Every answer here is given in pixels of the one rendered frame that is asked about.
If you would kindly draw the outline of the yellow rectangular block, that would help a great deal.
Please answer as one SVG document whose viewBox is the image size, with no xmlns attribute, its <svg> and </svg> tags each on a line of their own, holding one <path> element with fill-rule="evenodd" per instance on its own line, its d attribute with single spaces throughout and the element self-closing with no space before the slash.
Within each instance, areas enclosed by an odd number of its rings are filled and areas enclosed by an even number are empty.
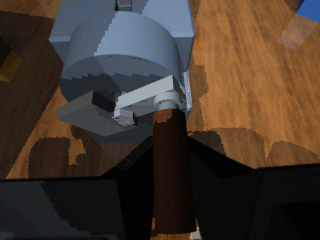
<svg viewBox="0 0 320 240">
<path fill-rule="evenodd" d="M 4 39 L 0 36 L 0 68 L 4 63 L 4 60 L 7 56 L 12 52 L 12 48 L 8 43 L 4 41 Z"/>
</svg>

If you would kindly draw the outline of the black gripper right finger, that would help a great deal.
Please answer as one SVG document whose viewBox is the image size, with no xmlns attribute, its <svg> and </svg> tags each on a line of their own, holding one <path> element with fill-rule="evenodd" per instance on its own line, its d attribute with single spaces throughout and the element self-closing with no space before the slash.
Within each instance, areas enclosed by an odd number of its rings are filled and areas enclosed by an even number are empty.
<svg viewBox="0 0 320 240">
<path fill-rule="evenodd" d="M 280 204 L 320 200 L 320 163 L 253 169 L 188 136 L 203 240 L 264 240 Z"/>
</svg>

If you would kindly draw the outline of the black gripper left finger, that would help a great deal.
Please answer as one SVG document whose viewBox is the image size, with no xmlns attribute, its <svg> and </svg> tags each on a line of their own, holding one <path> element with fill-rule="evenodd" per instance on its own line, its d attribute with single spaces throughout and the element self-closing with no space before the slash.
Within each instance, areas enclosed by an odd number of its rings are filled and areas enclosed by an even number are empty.
<svg viewBox="0 0 320 240">
<path fill-rule="evenodd" d="M 101 176 L 0 180 L 0 240 L 150 240 L 153 136 Z"/>
</svg>

